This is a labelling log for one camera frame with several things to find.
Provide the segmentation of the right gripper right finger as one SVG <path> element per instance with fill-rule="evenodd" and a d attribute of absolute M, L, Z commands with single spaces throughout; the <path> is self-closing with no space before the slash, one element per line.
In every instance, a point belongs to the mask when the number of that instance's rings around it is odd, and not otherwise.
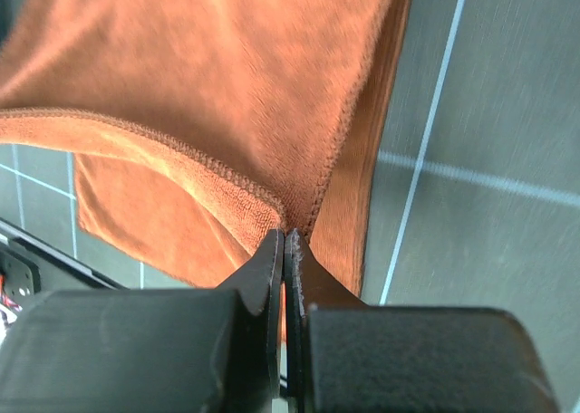
<path fill-rule="evenodd" d="M 556 412 L 525 327 L 488 307 L 372 306 L 285 240 L 292 412 Z"/>

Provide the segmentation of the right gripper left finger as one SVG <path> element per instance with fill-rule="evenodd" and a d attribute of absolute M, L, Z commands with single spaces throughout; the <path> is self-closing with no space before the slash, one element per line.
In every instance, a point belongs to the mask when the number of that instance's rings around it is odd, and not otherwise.
<path fill-rule="evenodd" d="M 4 412 L 268 412 L 284 236 L 213 289 L 85 289 L 1 304 Z"/>

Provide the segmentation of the brown towel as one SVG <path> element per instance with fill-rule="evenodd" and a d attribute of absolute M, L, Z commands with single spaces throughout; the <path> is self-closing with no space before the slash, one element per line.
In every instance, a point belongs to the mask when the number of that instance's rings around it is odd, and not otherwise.
<path fill-rule="evenodd" d="M 211 288 L 271 229 L 361 291 L 411 0 L 24 0 L 1 139 L 75 156 L 85 232 Z"/>

